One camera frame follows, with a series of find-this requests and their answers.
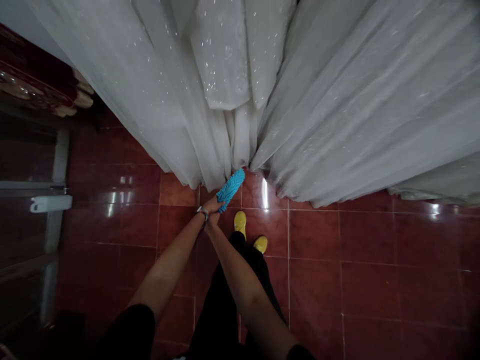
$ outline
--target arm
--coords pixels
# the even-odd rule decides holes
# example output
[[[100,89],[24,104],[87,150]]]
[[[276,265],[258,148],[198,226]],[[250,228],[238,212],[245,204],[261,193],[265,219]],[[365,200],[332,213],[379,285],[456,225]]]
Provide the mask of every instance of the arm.
[[[264,354],[271,359],[286,359],[298,342],[278,316],[250,265],[217,225],[218,218],[219,214],[212,214],[205,231],[218,255],[242,320]]]
[[[207,201],[203,208],[208,213],[214,213],[222,205],[223,202],[217,202],[215,196]],[[189,260],[195,240],[204,222],[205,215],[199,212],[180,231],[146,274],[128,306],[147,305],[153,311],[155,321],[158,322]]]

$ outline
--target foot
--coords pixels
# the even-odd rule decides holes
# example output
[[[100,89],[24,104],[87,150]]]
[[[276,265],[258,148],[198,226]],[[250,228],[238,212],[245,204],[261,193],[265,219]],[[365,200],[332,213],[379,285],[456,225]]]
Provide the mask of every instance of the foot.
[[[261,252],[262,254],[264,254],[265,251],[267,250],[268,244],[269,244],[269,241],[265,236],[262,235],[255,240],[255,242],[253,243],[253,247],[257,249],[259,252]]]
[[[245,215],[245,213],[243,211],[237,211],[233,222],[235,231],[241,232],[245,240],[247,240],[247,232],[245,231],[247,227],[247,216]]]

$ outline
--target white wedding dress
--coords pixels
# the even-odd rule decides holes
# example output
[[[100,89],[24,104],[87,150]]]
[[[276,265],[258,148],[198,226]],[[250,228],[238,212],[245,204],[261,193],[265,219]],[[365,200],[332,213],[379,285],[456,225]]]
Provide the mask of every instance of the white wedding dress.
[[[192,188],[249,166],[314,206],[397,184],[477,201],[479,162],[462,167],[480,152],[473,1],[23,1]]]

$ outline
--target glossy floor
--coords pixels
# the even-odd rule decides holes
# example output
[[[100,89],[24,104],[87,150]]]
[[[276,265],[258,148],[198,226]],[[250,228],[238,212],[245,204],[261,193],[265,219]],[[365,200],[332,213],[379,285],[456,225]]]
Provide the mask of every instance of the glossy floor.
[[[163,173],[113,116],[72,137],[57,310],[86,313],[97,339],[156,257],[211,196]],[[222,215],[247,216],[291,332],[319,359],[452,359],[480,301],[480,210],[378,192],[313,209],[247,173]],[[218,259],[200,236],[158,326],[153,359],[187,350]],[[246,336],[240,323],[239,338]]]

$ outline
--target black pants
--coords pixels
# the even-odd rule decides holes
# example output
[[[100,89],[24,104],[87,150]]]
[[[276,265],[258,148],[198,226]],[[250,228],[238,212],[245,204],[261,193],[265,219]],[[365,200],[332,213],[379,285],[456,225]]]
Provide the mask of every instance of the black pants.
[[[285,323],[279,302],[270,283],[269,268],[263,254],[257,249],[247,246],[244,235],[235,231],[229,239],[233,247],[243,256],[260,280],[271,304]],[[239,344],[237,322],[237,306],[230,292],[222,266],[218,264],[211,279],[210,289],[206,294],[195,332],[188,349],[188,359],[210,358],[262,359],[259,346],[250,335],[246,336],[245,347]]]

